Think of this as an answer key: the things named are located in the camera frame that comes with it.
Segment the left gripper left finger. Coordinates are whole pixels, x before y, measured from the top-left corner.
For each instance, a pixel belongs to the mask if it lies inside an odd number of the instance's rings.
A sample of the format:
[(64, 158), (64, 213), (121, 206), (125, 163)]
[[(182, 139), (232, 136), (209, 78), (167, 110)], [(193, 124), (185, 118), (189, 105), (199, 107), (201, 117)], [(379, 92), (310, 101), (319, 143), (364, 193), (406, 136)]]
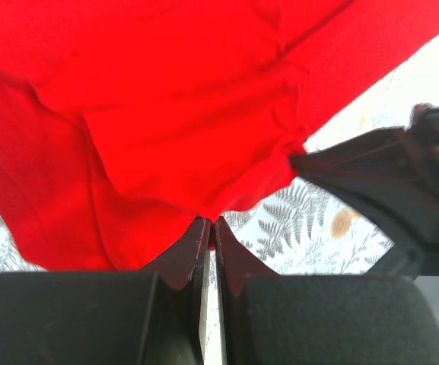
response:
[(201, 364), (211, 224), (138, 271), (0, 273), (0, 364)]

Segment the red t shirt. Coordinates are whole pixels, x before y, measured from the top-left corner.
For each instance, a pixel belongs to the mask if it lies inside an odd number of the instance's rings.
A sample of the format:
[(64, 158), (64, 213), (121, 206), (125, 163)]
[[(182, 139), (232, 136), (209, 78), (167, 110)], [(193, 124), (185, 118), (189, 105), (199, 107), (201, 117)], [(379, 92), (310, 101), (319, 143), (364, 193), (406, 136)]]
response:
[(0, 1), (0, 215), (48, 270), (139, 269), (439, 34), (439, 1)]

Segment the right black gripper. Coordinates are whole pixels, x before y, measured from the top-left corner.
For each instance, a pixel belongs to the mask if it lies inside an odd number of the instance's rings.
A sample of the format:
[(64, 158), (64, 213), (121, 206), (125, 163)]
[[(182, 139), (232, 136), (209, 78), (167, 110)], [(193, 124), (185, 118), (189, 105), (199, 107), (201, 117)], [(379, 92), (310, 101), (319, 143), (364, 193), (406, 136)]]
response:
[(370, 274), (439, 274), (439, 108), (417, 109), (408, 129), (376, 129), (290, 163), (391, 239)]

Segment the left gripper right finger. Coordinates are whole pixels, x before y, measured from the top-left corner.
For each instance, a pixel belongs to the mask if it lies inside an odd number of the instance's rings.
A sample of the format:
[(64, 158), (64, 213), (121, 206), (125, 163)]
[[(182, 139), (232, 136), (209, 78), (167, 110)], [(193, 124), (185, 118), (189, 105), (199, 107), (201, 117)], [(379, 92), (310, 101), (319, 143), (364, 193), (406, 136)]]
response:
[(408, 279), (280, 275), (215, 223), (226, 364), (439, 364), (439, 328)]

